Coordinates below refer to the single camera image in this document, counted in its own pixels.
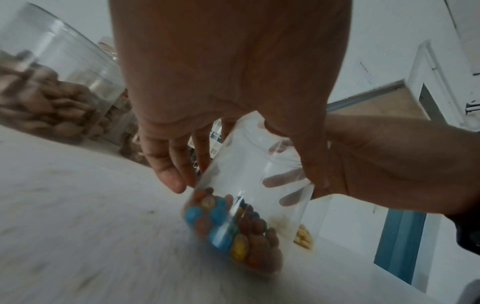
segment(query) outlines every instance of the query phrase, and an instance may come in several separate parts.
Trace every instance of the black sleeve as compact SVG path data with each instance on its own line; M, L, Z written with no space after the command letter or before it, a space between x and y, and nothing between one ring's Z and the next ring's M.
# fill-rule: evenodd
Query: black sleeve
M480 255L480 204L464 214L447 217L455 223L460 247Z

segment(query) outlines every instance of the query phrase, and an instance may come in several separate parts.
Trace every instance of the jar of colorful candy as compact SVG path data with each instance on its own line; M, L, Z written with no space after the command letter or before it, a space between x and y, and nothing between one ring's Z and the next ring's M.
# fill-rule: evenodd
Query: jar of colorful candy
M182 209L220 254L259 273L278 273L314 186L288 138L250 114L237 123Z

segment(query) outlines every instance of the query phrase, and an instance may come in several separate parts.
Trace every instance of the white table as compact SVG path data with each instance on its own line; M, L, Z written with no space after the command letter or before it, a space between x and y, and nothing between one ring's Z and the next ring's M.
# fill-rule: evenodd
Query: white table
M326 241L249 274L193 238L187 194L104 152L0 127L0 303L436 303Z

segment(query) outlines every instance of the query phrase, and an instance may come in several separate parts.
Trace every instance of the hand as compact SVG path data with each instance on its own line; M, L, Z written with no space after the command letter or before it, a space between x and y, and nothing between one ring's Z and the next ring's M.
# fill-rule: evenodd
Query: hand
M158 178L194 186L192 135L202 172L211 123L222 138L258 110L289 136L312 178L325 155L327 99L347 47L351 0L110 0L122 72L143 152Z
M341 115L328 115L325 130L330 188L317 187L313 198L339 193L446 215L480 202L479 134L423 120ZM293 175L263 183L280 186Z

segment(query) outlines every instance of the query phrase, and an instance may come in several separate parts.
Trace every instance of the jar of nuts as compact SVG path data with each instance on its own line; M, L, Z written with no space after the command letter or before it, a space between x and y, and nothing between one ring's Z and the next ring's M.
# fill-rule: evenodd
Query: jar of nuts
M262 274L281 270L314 190L296 150L283 149L288 141L260 114L242 118L182 209L220 255Z
M76 77L89 71L88 82ZM111 94L99 94L108 83ZM0 32L0 123L68 143L102 134L125 89L118 65L72 27L27 4Z

